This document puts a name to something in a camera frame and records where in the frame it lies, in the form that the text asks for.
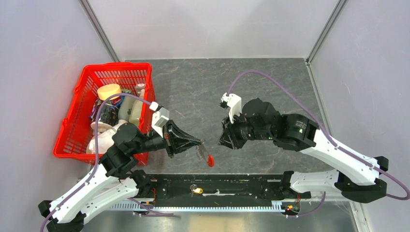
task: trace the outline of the gray marble surface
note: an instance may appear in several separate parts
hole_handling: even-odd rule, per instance
[[[165,151],[151,152],[148,165],[143,167],[147,173],[282,173],[287,170],[319,172],[331,169],[313,157],[284,151],[269,141],[248,141],[240,150],[218,145],[221,121],[228,115],[228,110],[219,107],[220,98],[235,77],[249,69],[272,75],[321,118],[303,59],[173,59],[144,62],[149,62],[153,67],[157,102],[170,111],[170,118],[182,130],[205,139],[205,146],[215,159],[215,166],[209,168],[197,157],[195,148],[176,154],[172,159]],[[263,76],[244,76],[235,85],[233,93],[242,97],[242,105],[259,97],[271,102],[283,114],[304,114],[292,99]]]

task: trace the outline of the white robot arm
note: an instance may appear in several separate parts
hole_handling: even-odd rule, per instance
[[[335,168],[319,173],[287,171],[282,179],[283,191],[341,192],[346,198],[361,203],[386,195],[387,184],[379,179],[379,172],[337,147],[343,146],[374,167],[387,171],[388,159],[385,157],[367,157],[335,139],[337,147],[334,147],[312,120],[299,114],[281,115],[272,104],[260,99],[247,102],[243,109],[241,98],[235,94],[225,93],[221,100],[221,106],[229,107],[230,111],[222,121],[220,145],[240,149],[247,140],[272,140],[284,150],[300,151]]]
[[[47,224],[49,232],[79,232],[84,224],[110,206],[130,197],[145,197],[151,190],[151,180],[142,170],[129,174],[138,163],[134,154],[165,149],[172,157],[202,144],[200,139],[178,128],[169,119],[168,110],[156,102],[150,108],[155,111],[150,132],[142,134],[132,123],[121,125],[113,136],[114,145],[100,158],[94,174],[90,171],[61,197],[38,205],[42,216],[51,215]],[[117,186],[100,193],[124,178]]]

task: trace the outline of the wire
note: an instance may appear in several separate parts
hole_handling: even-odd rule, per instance
[[[309,215],[315,213],[316,211],[318,211],[318,210],[324,205],[324,199],[326,199],[326,192],[323,192],[322,200],[321,200],[321,202],[319,203],[318,207],[316,207],[314,210],[309,211],[309,212],[304,213],[304,214],[298,214],[298,215],[293,215],[293,216],[292,216],[292,215],[288,215],[287,217],[288,217],[288,218],[297,218],[297,217],[300,218],[300,217],[309,216]]]
[[[294,212],[294,213],[297,213],[297,214],[300,213],[300,211],[294,211],[293,209],[289,209],[289,210],[292,211],[292,212]]]
[[[137,97],[135,95],[132,94],[128,94],[128,93],[117,93],[114,94],[110,97],[108,97],[107,99],[105,99],[104,101],[102,101],[100,107],[98,108],[96,117],[95,117],[95,128],[94,128],[94,137],[95,137],[95,161],[94,161],[94,168],[92,169],[92,172],[90,174],[90,176],[85,180],[85,182],[80,185],[76,190],[74,190],[72,193],[70,193],[65,199],[63,199],[59,204],[56,205],[56,207],[45,217],[41,228],[40,228],[40,232],[44,231],[45,225],[47,224],[47,221],[51,218],[51,216],[57,211],[56,209],[61,208],[61,206],[66,203],[72,196],[74,196],[76,193],[78,193],[84,186],[85,183],[88,183],[93,176],[95,175],[95,173],[97,172],[98,169],[98,161],[99,161],[99,154],[98,154],[98,121],[100,120],[100,116],[101,116],[101,111],[103,109],[103,107],[105,106],[105,104],[107,104],[108,101],[110,101],[112,98],[114,97],[118,97],[118,96],[127,96],[127,97],[131,97],[131,98],[135,98],[137,100],[142,101],[143,103],[147,104],[147,105],[151,105],[151,103],[147,100],[144,100],[140,97]]]
[[[157,203],[157,190],[153,188],[153,190],[151,189],[151,192],[154,193],[154,201],[152,202],[152,204],[155,206],[155,203]]]
[[[140,203],[139,201],[137,201],[136,199],[133,199],[133,198],[128,198],[128,200],[137,203],[140,207],[142,207],[143,209],[146,209],[150,213],[155,214],[157,217],[168,217],[168,216],[173,216],[174,215],[174,214],[164,214],[164,213],[160,213],[160,212],[151,210],[150,208],[146,207],[145,205],[143,205],[142,203]]]
[[[344,152],[345,154],[347,154],[348,156],[354,158],[355,160],[363,163],[364,165],[368,166],[371,169],[374,169],[376,171],[378,171],[379,173],[385,175],[386,177],[390,178],[391,180],[393,180],[394,182],[396,182],[398,185],[400,185],[404,191],[406,192],[406,196],[405,197],[399,197],[399,196],[395,196],[392,194],[386,194],[387,197],[396,199],[396,200],[401,200],[401,201],[405,201],[410,199],[410,189],[404,185],[401,181],[399,181],[397,178],[395,178],[394,176],[390,175],[389,173],[385,172],[384,170],[375,167],[373,164],[367,162],[366,160],[363,160],[361,158],[359,158],[358,156],[354,155],[352,152],[348,151],[347,149],[345,149],[342,146],[338,146],[338,144],[333,140],[333,138],[330,136],[329,132],[326,130],[326,128],[322,125],[322,123],[318,120],[318,118],[309,110],[307,109],[293,94],[291,94],[285,87],[283,87],[277,80],[275,80],[273,77],[269,76],[268,74],[261,72],[259,70],[249,70],[249,71],[245,71],[243,73],[241,73],[240,75],[238,75],[235,80],[232,82],[231,86],[228,89],[227,95],[229,95],[232,92],[232,89],[234,88],[235,83],[238,81],[239,78],[241,78],[242,76],[246,75],[246,74],[250,74],[250,73],[255,73],[255,74],[259,74],[262,75],[266,78],[268,78],[269,80],[271,80],[275,85],[277,85],[280,89],[282,89],[292,100],[294,100],[296,102],[296,104],[298,104],[300,106],[300,108],[302,108],[318,125],[319,128],[322,130],[323,134],[325,135],[325,137],[327,138],[327,140],[333,145],[335,146],[335,149],[339,149],[342,152]]]

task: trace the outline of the red basket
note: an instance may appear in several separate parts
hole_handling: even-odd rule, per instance
[[[155,101],[155,92],[151,80],[151,65],[148,63],[116,62],[84,67],[74,88],[74,97],[71,102],[67,117],[61,123],[59,137],[54,146],[54,156],[58,158],[71,158],[89,164],[94,164],[95,155],[86,154],[88,143],[93,136],[89,116],[97,99],[97,89],[103,85],[117,83],[121,88],[132,91],[135,85],[144,83],[144,99]],[[142,133],[151,130],[153,112],[147,104],[143,104],[139,129]],[[139,160],[139,165],[148,163],[148,152],[134,155]]]

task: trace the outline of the white bracket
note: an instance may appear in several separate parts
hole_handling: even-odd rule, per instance
[[[221,98],[222,102],[226,102],[227,106],[231,109],[229,110],[228,116],[231,123],[234,123],[234,116],[239,116],[242,113],[242,98],[236,94],[224,93]]]
[[[91,178],[91,180],[86,183],[86,179],[91,175],[92,170],[79,181],[74,187],[72,187],[68,192],[58,199],[50,203],[50,211],[52,211],[62,200],[64,200],[68,195],[70,195],[74,190],[76,190],[80,185],[85,184],[85,186],[73,195],[66,203],[64,203],[60,209],[52,215],[53,218],[59,220],[59,223],[67,223],[72,221],[81,208],[88,202],[93,196],[98,194],[105,186],[118,181],[117,177],[109,176],[105,174],[107,170],[102,164],[98,165],[97,172]]]
[[[100,214],[102,211],[109,209],[111,206],[127,198],[134,197],[138,194],[137,184],[132,178],[126,178],[117,186],[95,196],[88,201],[81,209],[81,213],[86,214],[84,224]]]
[[[357,157],[366,160],[367,162],[373,164],[375,167],[380,167],[377,164],[375,158],[367,157],[359,152],[351,149],[350,147],[344,145],[343,143],[334,139],[338,146],[342,146],[348,151],[355,154]],[[300,152],[313,156],[333,168],[336,168],[339,172],[346,175],[352,182],[360,186],[374,185],[376,178],[379,178],[379,172],[369,168],[360,161],[350,157],[346,153],[336,149],[325,137],[321,130],[316,130],[314,142],[315,147],[310,147]]]
[[[161,108],[160,110],[156,111],[152,115],[152,123],[151,127],[163,138],[164,137],[164,131],[163,131],[163,126],[168,122],[169,120],[169,111],[165,108]]]
[[[340,192],[335,187],[339,172],[333,169],[320,173],[300,173],[294,172],[291,176],[291,189],[299,193],[308,191]]]

